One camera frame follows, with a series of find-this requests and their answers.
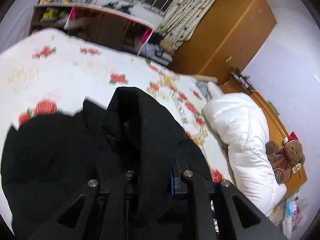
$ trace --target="metal screw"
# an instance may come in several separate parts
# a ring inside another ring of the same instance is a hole
[[[125,172],[125,175],[129,178],[132,178],[135,175],[135,171],[128,170]]]
[[[193,172],[189,171],[189,170],[186,170],[186,171],[183,172],[183,175],[186,176],[186,177],[192,177],[193,176]]]
[[[220,181],[220,183],[224,187],[229,187],[231,185],[231,182],[227,179],[223,179],[222,181]]]
[[[97,185],[98,185],[98,181],[95,180],[95,179],[90,179],[90,180],[88,181],[88,186],[89,186],[89,187],[95,187],[95,186],[97,186]]]

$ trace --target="wooden headboard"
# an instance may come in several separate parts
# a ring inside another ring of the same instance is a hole
[[[234,77],[231,77],[227,82],[225,82],[222,85],[221,89],[226,94],[237,92],[246,93],[244,88],[238,83],[238,81],[236,81]],[[269,139],[283,146],[283,139],[285,137],[288,137],[289,134],[280,121],[279,117],[276,115],[275,111],[258,92],[251,93],[250,97],[257,103],[257,105],[262,109],[263,113],[266,116],[269,127]],[[296,192],[306,181],[307,175],[303,166],[295,174],[291,171],[290,178],[284,183],[287,187],[287,192],[284,195],[283,199]]]

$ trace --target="teddy bear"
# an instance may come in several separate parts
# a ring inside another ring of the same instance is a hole
[[[287,181],[291,170],[298,170],[305,161],[302,145],[294,133],[289,136],[289,140],[282,148],[275,141],[267,142],[266,154],[278,184]]]

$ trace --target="bedsheet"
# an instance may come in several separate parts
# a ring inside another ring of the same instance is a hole
[[[57,111],[73,114],[86,97],[107,108],[117,87],[138,87],[165,106],[199,146],[214,181],[234,181],[223,143],[202,116],[206,100],[189,76],[56,29],[40,31],[9,48],[0,55],[0,66],[2,145],[10,125],[18,128],[19,122],[32,118],[44,106],[43,100],[54,101]],[[0,214],[11,228],[2,188]]]

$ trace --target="curtain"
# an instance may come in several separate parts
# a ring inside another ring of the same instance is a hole
[[[188,41],[204,14],[215,0],[173,0],[155,30],[177,50]]]

